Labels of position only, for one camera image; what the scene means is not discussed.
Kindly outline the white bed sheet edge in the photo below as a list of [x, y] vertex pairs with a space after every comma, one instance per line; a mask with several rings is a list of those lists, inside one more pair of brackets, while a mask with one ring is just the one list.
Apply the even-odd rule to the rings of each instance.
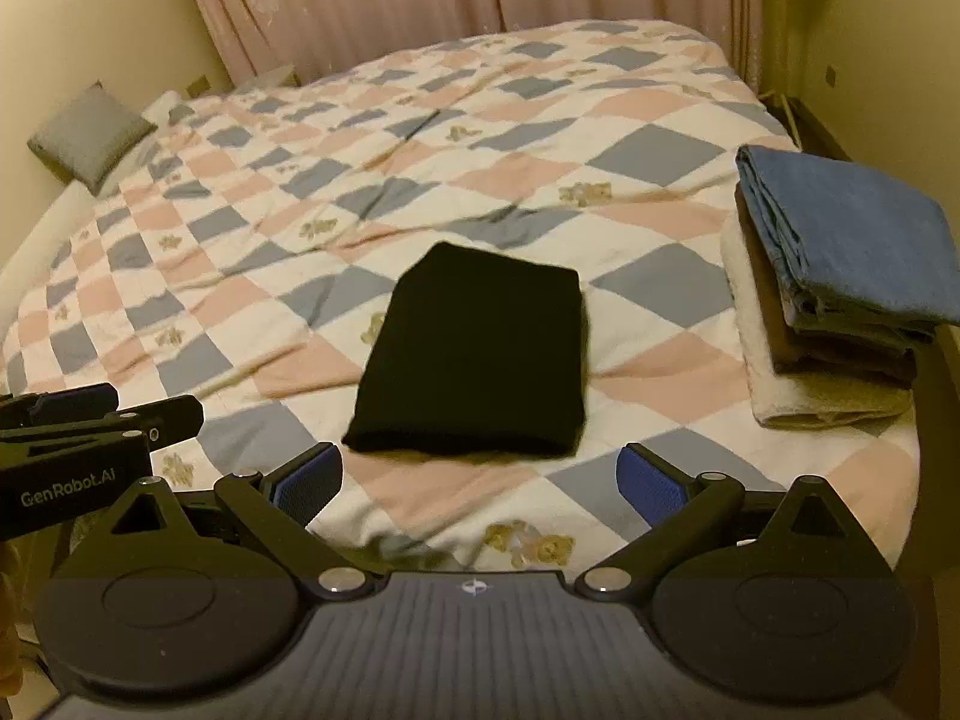
[[18, 249], [2, 268], [2, 337], [7, 336], [13, 325], [18, 307], [26, 293], [50, 270], [55, 255], [71, 234], [82, 226], [101, 200], [116, 192], [124, 179], [132, 176], [133, 172], [145, 164], [146, 153], [155, 144], [158, 133], [169, 122], [169, 112], [183, 100], [181, 93], [172, 89], [156, 98], [142, 112], [144, 119], [156, 125], [155, 132], [146, 135], [122, 156], [117, 166], [104, 179], [101, 192], [91, 195], [85, 184], [71, 181], [44, 211], [44, 215], [29, 231], [25, 240], [18, 245]]

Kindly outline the checkered pink blue quilt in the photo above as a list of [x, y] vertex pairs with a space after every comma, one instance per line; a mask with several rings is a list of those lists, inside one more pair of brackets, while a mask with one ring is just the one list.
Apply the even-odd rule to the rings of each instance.
[[822, 475], [889, 561], [919, 486], [912, 416], [766, 429], [721, 263], [742, 145], [791, 138], [716, 44], [664, 21], [569, 21], [387, 55], [299, 88], [174, 110], [88, 210], [2, 344], [15, 394], [109, 382], [197, 397], [174, 488], [340, 439], [395, 283], [440, 242], [576, 271], [589, 317], [574, 454], [345, 454], [314, 530], [375, 566], [577, 574], [644, 530], [641, 442], [754, 489]]

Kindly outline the folded brown garment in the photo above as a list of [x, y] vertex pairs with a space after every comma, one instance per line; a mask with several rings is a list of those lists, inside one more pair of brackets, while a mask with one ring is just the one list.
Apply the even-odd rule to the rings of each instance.
[[843, 333], [798, 332], [789, 327], [782, 310], [775, 270], [766, 257], [740, 188], [736, 188], [736, 207], [757, 285], [773, 369], [778, 374], [838, 372], [910, 388], [916, 379], [916, 359], [910, 348], [893, 348]]

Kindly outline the folded white fleece garment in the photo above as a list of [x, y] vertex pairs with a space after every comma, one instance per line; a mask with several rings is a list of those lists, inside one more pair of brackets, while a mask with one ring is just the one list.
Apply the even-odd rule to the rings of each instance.
[[910, 390], [832, 371], [775, 371], [761, 316], [757, 278], [737, 216], [721, 231], [721, 255], [736, 306], [736, 324], [755, 419], [778, 429], [827, 429], [864, 419], [895, 418], [913, 405]]

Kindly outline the folded blue jeans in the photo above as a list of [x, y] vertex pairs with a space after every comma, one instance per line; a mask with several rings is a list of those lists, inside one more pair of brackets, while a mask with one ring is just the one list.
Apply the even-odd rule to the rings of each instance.
[[957, 247], [928, 195], [861, 164], [760, 145], [736, 165], [789, 327], [913, 346], [957, 325]]

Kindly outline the grey square pillow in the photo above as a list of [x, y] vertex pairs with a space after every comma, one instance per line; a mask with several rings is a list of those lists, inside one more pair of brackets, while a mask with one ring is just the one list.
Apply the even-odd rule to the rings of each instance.
[[98, 195], [121, 159], [155, 130], [153, 122], [94, 83], [41, 125], [28, 148]]

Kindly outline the black garment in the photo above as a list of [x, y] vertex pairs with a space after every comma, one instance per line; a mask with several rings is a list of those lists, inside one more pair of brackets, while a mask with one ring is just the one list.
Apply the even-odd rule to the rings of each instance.
[[576, 271], [438, 242], [395, 285], [343, 442], [365, 454], [573, 454], [586, 337]]

